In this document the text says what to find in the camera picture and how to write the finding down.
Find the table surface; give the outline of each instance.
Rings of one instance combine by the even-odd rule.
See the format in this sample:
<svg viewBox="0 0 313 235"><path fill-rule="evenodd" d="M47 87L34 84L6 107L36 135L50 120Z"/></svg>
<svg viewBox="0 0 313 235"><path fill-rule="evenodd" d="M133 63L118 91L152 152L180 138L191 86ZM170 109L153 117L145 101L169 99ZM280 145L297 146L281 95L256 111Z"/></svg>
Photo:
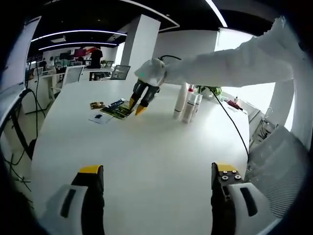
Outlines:
<svg viewBox="0 0 313 235"><path fill-rule="evenodd" d="M203 99L189 124L172 118L180 86L163 84L140 116L89 121L89 104L128 99L133 84L67 84L39 133L31 189L40 217L48 199L80 168L104 166L104 228L109 235L211 234L211 164L225 162L241 175L247 155L221 106ZM248 146L248 117L227 108Z"/></svg>

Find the white card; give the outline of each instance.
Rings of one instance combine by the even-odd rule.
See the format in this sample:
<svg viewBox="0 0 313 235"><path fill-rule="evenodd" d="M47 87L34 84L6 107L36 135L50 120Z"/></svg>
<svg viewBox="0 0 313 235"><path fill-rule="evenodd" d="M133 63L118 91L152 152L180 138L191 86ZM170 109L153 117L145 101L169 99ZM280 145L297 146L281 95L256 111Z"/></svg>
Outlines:
<svg viewBox="0 0 313 235"><path fill-rule="evenodd" d="M108 115L108 114L104 114L101 112L95 112L93 114L91 114L91 116L89 117L89 120L98 124L106 124L108 123L111 119L113 118L113 116Z"/></svg>

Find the led light strip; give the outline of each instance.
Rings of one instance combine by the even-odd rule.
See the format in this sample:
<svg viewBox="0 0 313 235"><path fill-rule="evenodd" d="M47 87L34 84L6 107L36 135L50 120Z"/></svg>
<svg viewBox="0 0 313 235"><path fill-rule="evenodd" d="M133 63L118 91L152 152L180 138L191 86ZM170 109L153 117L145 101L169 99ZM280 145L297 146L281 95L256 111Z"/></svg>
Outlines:
<svg viewBox="0 0 313 235"><path fill-rule="evenodd" d="M44 36L41 36L39 38L35 38L35 39L31 40L31 42L37 41L37 40L42 39L42 38L50 37L53 35L66 34L66 33L77 33L77 32L111 33L111 34L118 34L118 35L122 35L122 36L127 36L127 34L125 34L125 33L103 31L103 30L92 30L92 29L79 29L79 30L70 30L70 31L63 31L63 32L58 32L58 33L47 34L47 35L44 35Z"/></svg>
<svg viewBox="0 0 313 235"><path fill-rule="evenodd" d="M150 8L150 7L148 7L148 6L142 5L142 4L138 3L138 2L131 1L131 0L120 0L120 1L128 2L128 3L130 3L130 4L133 4L133 5L136 5L136 6L140 6L140 7L142 7L142 8L145 8L146 10L152 11L153 13L156 13L156 14L158 14L159 16L162 16L162 17L165 18L166 20L168 20L168 21L172 22L173 24L175 24L175 26L169 27L169 28L161 29L161 30L159 30L159 32L166 31L166 30L172 29L172 28L179 28L179 27L180 27L180 25L179 25L177 22L175 22L174 20L172 20L171 18L169 18L169 17L163 15L162 13L160 13L160 12L158 12L158 11L156 11L156 10L154 10L154 9L152 9L152 8Z"/></svg>
<svg viewBox="0 0 313 235"><path fill-rule="evenodd" d="M210 7L212 8L212 10L214 11L215 15L219 18L221 24L223 25L223 27L227 28L227 24L226 21L224 20L222 14L220 13L220 11L218 10L218 8L216 7L216 5L214 4L214 2L212 0L205 0L207 4L210 5Z"/></svg>
<svg viewBox="0 0 313 235"><path fill-rule="evenodd" d="M59 47L59 46L65 46L65 45L72 45L72 44L103 44L103 45L112 45L112 46L117 46L117 44L114 43L93 43L93 42L81 42L81 43L63 43L63 44L58 44L58 45L52 45L48 47L43 47L40 48L39 50L44 50L52 47Z"/></svg>

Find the window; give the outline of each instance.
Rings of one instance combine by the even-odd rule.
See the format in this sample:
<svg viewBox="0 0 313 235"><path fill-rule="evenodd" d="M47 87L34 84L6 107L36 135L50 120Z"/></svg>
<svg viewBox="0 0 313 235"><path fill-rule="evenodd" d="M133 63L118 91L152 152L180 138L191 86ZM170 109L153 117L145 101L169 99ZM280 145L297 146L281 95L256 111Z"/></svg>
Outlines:
<svg viewBox="0 0 313 235"><path fill-rule="evenodd" d="M285 123L285 128L289 131L291 131L292 128L292 122L293 122L293 113L294 113L294 95L293 95L293 99L292 99L292 103L291 103L291 107L289 110L289 114Z"/></svg>
<svg viewBox="0 0 313 235"><path fill-rule="evenodd" d="M215 51L236 49L242 43L249 41L253 35L233 29L220 28L215 44ZM269 107L273 96L275 83L258 84L252 86L223 87L223 91L239 99L250 103L263 113Z"/></svg>
<svg viewBox="0 0 313 235"><path fill-rule="evenodd" d="M114 61L116 65L120 65L121 64L123 50L124 50L124 45L125 45L125 43L121 43L117 47L117 52L116 52L115 61Z"/></svg>

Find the white bottle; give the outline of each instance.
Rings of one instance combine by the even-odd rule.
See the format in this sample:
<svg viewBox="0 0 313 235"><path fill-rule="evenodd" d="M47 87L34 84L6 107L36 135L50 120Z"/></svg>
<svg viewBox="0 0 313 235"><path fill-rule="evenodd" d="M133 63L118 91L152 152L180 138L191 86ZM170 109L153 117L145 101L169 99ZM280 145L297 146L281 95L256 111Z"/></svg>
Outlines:
<svg viewBox="0 0 313 235"><path fill-rule="evenodd" d="M195 90L195 85L189 84L189 86L188 86L188 94L187 94L187 98L186 98L185 104L188 102L188 100L189 100L191 94L194 92L194 90Z"/></svg>
<svg viewBox="0 0 313 235"><path fill-rule="evenodd" d="M182 122L189 123L196 106L197 94L192 93L188 102L185 105L184 113L182 115Z"/></svg>
<svg viewBox="0 0 313 235"><path fill-rule="evenodd" d="M182 110L184 109L186 98L188 93L188 85L187 83L183 83L181 85L179 95L176 101L175 109L174 109L174 119L178 119L182 113Z"/></svg>
<svg viewBox="0 0 313 235"><path fill-rule="evenodd" d="M197 100L196 100L196 105L194 108L194 112L192 114L191 120L195 117L196 113L198 112L199 106L201 104L202 101L202 94L197 94Z"/></svg>

